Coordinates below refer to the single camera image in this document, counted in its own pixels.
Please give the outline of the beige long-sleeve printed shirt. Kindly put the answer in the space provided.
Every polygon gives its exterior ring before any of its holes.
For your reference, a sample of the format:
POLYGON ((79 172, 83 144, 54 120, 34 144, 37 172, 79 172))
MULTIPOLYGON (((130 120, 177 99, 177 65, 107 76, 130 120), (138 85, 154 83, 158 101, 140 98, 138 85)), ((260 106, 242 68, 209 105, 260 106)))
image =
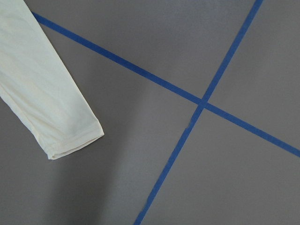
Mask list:
POLYGON ((80 150, 104 135, 22 0, 0 3, 0 96, 51 160, 80 150))

